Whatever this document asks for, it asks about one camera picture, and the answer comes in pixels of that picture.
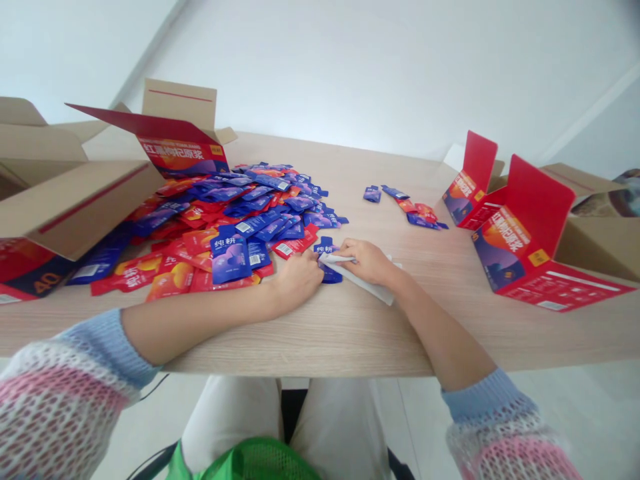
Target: person's lap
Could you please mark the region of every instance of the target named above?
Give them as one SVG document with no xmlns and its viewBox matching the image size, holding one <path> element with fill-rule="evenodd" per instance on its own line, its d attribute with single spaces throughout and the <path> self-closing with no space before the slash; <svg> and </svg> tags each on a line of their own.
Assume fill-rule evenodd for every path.
<svg viewBox="0 0 640 480">
<path fill-rule="evenodd" d="M 185 462 L 201 471 L 242 440 L 283 440 L 279 383 L 210 377 L 182 436 Z M 326 479 L 390 478 L 387 445 L 366 379 L 312 379 L 290 445 Z"/>
</svg>

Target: pastel striped sweater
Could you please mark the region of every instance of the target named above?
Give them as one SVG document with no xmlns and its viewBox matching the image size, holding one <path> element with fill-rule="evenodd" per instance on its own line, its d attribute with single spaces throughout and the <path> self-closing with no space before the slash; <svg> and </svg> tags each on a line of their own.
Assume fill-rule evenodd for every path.
<svg viewBox="0 0 640 480">
<path fill-rule="evenodd" d="M 24 347 L 0 375 L 0 478 L 90 478 L 120 412 L 158 370 L 131 346 L 118 310 Z M 443 398 L 454 422 L 447 442 L 464 480 L 580 478 L 502 370 Z"/>
</svg>

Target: wooden table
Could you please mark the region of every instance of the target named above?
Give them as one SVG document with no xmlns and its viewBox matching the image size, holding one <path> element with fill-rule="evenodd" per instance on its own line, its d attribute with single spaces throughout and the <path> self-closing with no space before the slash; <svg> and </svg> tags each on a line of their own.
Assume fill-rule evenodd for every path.
<svg viewBox="0 0 640 480">
<path fill-rule="evenodd" d="M 85 149 L 90 159 L 145 158 L 134 136 L 115 127 Z M 640 357 L 639 292 L 564 314 L 494 295 L 470 232 L 453 227 L 440 200 L 455 176 L 444 164 L 251 133 L 240 134 L 226 151 L 232 165 L 290 163 L 310 174 L 329 191 L 328 206 L 350 220 L 340 230 L 320 233 L 337 244 L 346 237 L 370 240 L 391 254 L 506 370 Z M 408 224 L 385 194 L 377 205 L 362 199 L 366 186 L 382 183 L 434 206 L 451 230 Z M 147 292 L 148 287 L 90 297 L 88 287 L 62 287 L 42 300 L 3 305 L 0 355 L 104 310 L 142 302 Z M 322 285 L 310 302 L 285 317 L 204 342 L 167 370 L 301 377 L 433 374 L 403 314 L 347 280 Z"/>
</svg>

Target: green bag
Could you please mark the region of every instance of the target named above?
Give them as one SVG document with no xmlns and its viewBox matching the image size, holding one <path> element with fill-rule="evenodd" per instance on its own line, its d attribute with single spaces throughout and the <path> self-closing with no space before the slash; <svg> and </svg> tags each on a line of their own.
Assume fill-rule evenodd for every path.
<svg viewBox="0 0 640 480">
<path fill-rule="evenodd" d="M 256 437 L 236 445 L 206 470 L 192 474 L 182 455 L 173 453 L 167 480 L 321 480 L 300 455 L 276 439 Z"/>
</svg>

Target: person's arm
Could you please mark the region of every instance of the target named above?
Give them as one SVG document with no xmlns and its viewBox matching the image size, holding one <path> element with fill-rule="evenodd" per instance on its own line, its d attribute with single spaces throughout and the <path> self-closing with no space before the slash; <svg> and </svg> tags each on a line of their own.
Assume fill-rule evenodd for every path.
<svg viewBox="0 0 640 480">
<path fill-rule="evenodd" d="M 322 278 L 308 252 L 264 284 L 108 311 L 22 348 L 0 374 L 0 478 L 90 478 L 120 412 L 161 364 L 297 308 Z"/>
<path fill-rule="evenodd" d="M 317 254 L 290 258 L 272 281 L 238 290 L 192 293 L 124 309 L 122 326 L 132 346 L 162 365 L 232 327 L 272 320 L 312 296 L 322 282 Z"/>
<path fill-rule="evenodd" d="M 393 292 L 425 348 L 454 420 L 449 449 L 465 479 L 579 479 L 558 435 L 473 336 L 375 245 L 347 239 L 341 266 Z"/>
</svg>

